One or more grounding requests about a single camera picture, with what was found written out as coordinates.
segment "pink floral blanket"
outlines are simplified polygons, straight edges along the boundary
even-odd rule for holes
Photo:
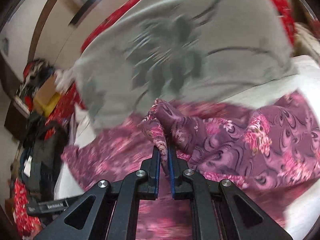
[[[281,226],[283,211],[319,178],[319,125],[297,91],[257,110],[221,103],[170,104],[157,99],[143,119],[132,114],[63,160],[88,190],[100,179],[117,181],[161,152],[159,198],[141,201],[137,239],[192,239],[188,201],[174,201],[167,174],[167,144],[207,179],[228,178]]]

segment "bed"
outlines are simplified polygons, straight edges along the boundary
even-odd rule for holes
[[[305,96],[318,120],[320,120],[320,101],[318,100],[318,95],[320,94],[320,67],[310,56],[295,57],[292,61],[298,68],[299,74],[253,87],[224,101],[259,108],[274,102],[286,93],[298,89]],[[75,144],[79,147],[84,147],[94,140],[95,134],[87,116],[78,118],[78,122],[78,136]],[[64,163],[55,187],[55,199],[82,193],[83,190]],[[294,240],[302,240],[318,219],[320,215],[319,194],[320,180],[287,207],[285,211],[285,230]]]

